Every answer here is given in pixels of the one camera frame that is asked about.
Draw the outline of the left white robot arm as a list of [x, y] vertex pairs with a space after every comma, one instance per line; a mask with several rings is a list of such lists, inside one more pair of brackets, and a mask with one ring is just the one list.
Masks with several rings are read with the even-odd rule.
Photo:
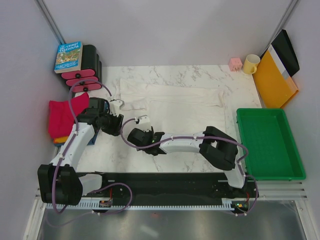
[[119, 136], [124, 116], [121, 109], [125, 103], [120, 99], [89, 99], [88, 107], [76, 117], [71, 133], [60, 151], [49, 164], [37, 170], [41, 200], [47, 204], [77, 205], [81, 198], [91, 192], [106, 196], [110, 185], [98, 173], [79, 176], [76, 172], [86, 146], [100, 131]]

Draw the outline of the white t shirt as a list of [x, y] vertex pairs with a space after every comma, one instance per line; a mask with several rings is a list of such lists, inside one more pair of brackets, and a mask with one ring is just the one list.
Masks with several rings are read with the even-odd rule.
[[124, 118], [147, 115], [156, 132], [192, 134], [213, 126], [237, 137], [227, 93], [219, 88], [179, 87], [116, 82], [116, 96], [124, 101]]

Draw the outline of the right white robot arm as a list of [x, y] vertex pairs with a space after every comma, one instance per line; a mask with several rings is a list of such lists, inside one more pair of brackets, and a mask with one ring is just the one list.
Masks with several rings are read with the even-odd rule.
[[245, 175], [236, 163], [240, 144], [216, 127], [208, 126], [205, 131], [191, 135], [134, 128], [127, 141], [137, 150], [153, 156], [178, 152], [200, 154], [213, 167], [223, 171], [233, 196], [240, 197], [247, 191]]

